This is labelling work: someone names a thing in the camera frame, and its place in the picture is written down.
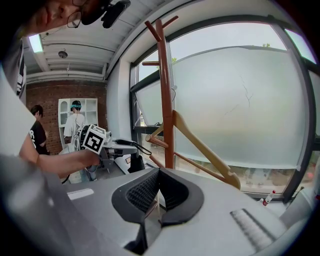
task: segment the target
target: eyeglasses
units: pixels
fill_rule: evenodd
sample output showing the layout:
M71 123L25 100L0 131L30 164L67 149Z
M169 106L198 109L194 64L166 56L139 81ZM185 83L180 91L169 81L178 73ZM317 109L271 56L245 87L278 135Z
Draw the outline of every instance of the eyeglasses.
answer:
M68 18L68 28L77 28L80 25L82 17L82 8L88 0L72 0L74 6L80 7L80 11L72 13Z

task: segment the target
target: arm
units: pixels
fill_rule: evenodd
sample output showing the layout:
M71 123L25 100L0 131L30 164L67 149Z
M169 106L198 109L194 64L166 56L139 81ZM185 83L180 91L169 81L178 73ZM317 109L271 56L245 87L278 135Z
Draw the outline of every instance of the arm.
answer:
M37 134L37 139L40 147L43 147L46 144L47 135L40 123L38 123L38 126L36 128L36 134Z
M100 162L99 156L87 149L68 154L39 155L29 135L26 136L19 155L36 164L42 171L58 174L60 178Z

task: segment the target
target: ceiling light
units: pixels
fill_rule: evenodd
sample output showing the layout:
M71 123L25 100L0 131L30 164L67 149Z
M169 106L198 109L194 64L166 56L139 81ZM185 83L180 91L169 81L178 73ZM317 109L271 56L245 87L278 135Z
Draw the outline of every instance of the ceiling light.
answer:
M29 41L34 53L43 52L42 43L39 34L29 36Z

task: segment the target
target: ceiling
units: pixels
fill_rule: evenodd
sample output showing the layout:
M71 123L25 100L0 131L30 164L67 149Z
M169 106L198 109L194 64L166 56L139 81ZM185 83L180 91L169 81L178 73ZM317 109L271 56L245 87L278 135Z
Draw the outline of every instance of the ceiling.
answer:
M33 53L24 38L27 84L52 80L93 80L104 82L119 58L135 61L156 41L144 24L178 15L166 35L188 25L230 15L273 15L289 22L268 0L130 0L130 7L115 24L105 29L99 19L78 28L67 26L41 33L43 52ZM65 51L67 58L58 52Z
M111 59L129 33L165 2L171 0L131 0L130 7L109 29L103 28L102 21L98 19L87 26L83 24L78 28L64 26L41 33L43 53L40 54L33 53L29 40L24 38L27 83L39 81L40 76L43 81L64 78L66 72L76 73L77 76L87 73L99 74L97 78L104 80ZM60 51L65 51L67 58L60 58L58 54Z

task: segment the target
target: wooden coat rack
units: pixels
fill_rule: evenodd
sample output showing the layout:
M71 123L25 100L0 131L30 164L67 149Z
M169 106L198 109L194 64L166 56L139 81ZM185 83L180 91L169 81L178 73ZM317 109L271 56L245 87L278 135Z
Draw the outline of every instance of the wooden coat rack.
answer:
M159 66L160 71L160 86L161 86L161 103L162 103L162 117L163 123L151 135L147 135L145 140L149 143L158 145L164 148L165 167L174 169L175 155L194 165L195 167L203 170L204 172L212 175L213 177L240 189L240 181L238 176L230 171L230 167L225 164L222 159L217 156L207 145L205 145L199 138L197 138L187 127L183 117L172 106L171 94L171 80L168 68L167 47L165 40L164 29L171 23L176 21L179 17L175 16L162 24L160 19L155 21L155 28L150 21L146 21L145 25L150 30L152 35L157 41L158 48L158 61L143 62L143 66ZM193 144L195 147L212 163L212 165L222 174L222 176L214 173L213 171L197 164L196 162L182 156L175 152L174 149L174 126L182 132L182 134ZM164 141L156 138L156 135L163 131ZM159 167L164 167L153 155L150 159Z

